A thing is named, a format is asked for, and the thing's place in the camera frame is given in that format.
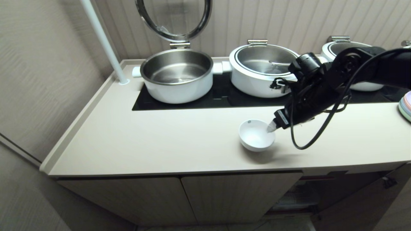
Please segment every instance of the beige countertop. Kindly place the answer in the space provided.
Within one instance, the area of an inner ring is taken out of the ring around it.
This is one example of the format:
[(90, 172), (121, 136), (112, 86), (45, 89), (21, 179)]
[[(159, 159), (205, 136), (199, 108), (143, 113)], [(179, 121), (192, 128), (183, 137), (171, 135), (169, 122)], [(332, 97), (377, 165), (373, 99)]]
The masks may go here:
[[(131, 71), (142, 60), (124, 60), (131, 82), (111, 75), (43, 162), (50, 176), (129, 176), (302, 169), (306, 176), (329, 171), (391, 170), (411, 160), (411, 126), (398, 103), (350, 104), (336, 114), (317, 142), (296, 149), (290, 130), (276, 131), (274, 145), (253, 153), (239, 141), (248, 119), (270, 122), (272, 107), (132, 111), (143, 85)], [(325, 120), (321, 114), (295, 128), (300, 145)]]

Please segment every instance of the black cooktop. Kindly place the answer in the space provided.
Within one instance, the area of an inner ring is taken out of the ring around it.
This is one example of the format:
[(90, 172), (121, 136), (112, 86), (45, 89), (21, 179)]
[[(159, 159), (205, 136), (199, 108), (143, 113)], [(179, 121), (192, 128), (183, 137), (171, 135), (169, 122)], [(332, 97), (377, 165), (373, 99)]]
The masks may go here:
[[(398, 102), (407, 93), (408, 89), (384, 86), (375, 92), (351, 91), (350, 104), (358, 103), (384, 103)], [(148, 93), (146, 86), (141, 89), (133, 111), (167, 110), (167, 109), (202, 109), (202, 108), (228, 108), (228, 107), (259, 107), (259, 106), (283, 106), (287, 103), (291, 94), (265, 99), (247, 95), (233, 86), (230, 81), (230, 73), (213, 76), (211, 90), (200, 99), (185, 104), (166, 104), (155, 100)]]

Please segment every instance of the pot handle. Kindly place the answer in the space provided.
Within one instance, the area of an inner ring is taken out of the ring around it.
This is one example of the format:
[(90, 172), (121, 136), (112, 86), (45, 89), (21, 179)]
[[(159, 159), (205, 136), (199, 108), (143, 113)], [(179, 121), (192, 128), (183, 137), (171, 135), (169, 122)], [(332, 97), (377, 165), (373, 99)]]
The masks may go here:
[(233, 68), (231, 66), (231, 63), (228, 61), (215, 62), (212, 66), (213, 74), (222, 74), (231, 71), (233, 71)]
[(133, 76), (133, 78), (141, 77), (140, 66), (133, 68), (133, 71), (132, 71), (132, 73), (131, 73), (131, 76)]

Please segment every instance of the white ceramic bowl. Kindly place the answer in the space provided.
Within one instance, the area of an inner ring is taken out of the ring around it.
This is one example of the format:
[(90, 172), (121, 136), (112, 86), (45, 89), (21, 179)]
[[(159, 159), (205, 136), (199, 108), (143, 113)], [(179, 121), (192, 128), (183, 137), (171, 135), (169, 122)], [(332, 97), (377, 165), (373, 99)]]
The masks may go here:
[(261, 120), (246, 120), (238, 130), (241, 144), (253, 152), (267, 150), (275, 140), (274, 132), (267, 132), (268, 124)]

